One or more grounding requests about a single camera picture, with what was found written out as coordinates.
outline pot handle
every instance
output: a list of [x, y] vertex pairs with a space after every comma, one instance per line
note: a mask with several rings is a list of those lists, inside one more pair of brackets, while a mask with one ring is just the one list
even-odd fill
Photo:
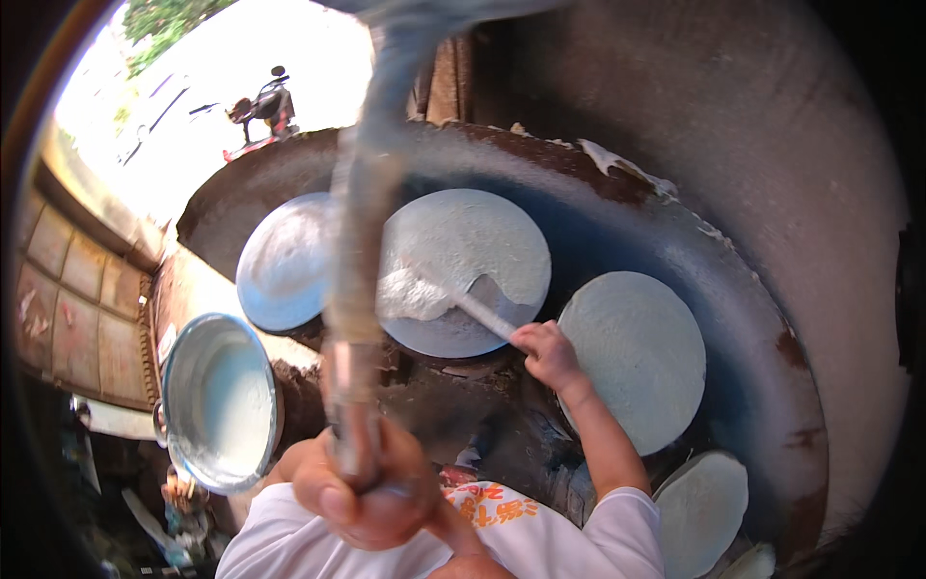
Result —
[[168, 447], [168, 428], [164, 423], [164, 403], [158, 398], [155, 407], [151, 410], [151, 422], [155, 428], [155, 440], [161, 448]]

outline scooter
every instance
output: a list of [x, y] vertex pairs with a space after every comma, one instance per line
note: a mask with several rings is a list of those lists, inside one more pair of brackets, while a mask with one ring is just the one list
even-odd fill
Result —
[[[283, 86], [289, 80], [286, 69], [281, 66], [273, 67], [270, 74], [277, 77], [261, 87], [257, 98], [243, 98], [235, 103], [231, 110], [226, 110], [229, 120], [240, 124], [244, 128], [244, 146], [237, 151], [222, 151], [226, 163], [234, 161], [245, 153], [255, 151], [260, 147], [277, 141], [285, 141], [299, 132], [299, 126], [293, 124], [295, 110], [292, 95]], [[251, 141], [247, 125], [251, 119], [260, 119], [270, 127], [270, 136], [259, 141]]]

